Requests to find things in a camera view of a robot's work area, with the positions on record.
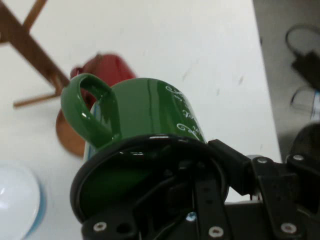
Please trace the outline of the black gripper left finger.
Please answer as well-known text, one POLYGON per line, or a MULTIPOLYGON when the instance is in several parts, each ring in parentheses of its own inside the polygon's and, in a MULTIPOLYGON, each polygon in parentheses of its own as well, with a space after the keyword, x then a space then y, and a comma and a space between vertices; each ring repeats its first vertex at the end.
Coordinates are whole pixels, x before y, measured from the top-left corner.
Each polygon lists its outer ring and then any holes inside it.
POLYGON ((224 240, 231 227, 222 170, 199 162, 156 175, 132 195, 103 207, 81 228, 85 240, 224 240))

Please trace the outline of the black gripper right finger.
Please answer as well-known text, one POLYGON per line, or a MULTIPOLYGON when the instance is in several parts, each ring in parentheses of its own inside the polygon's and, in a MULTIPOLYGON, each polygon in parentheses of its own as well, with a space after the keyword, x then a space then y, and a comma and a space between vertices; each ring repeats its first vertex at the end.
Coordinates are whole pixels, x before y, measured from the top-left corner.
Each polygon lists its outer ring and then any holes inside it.
POLYGON ((226 207, 236 240, 317 240, 320 237, 320 163, 302 153, 284 163, 249 158, 219 140, 208 143, 227 183, 247 203, 226 207))

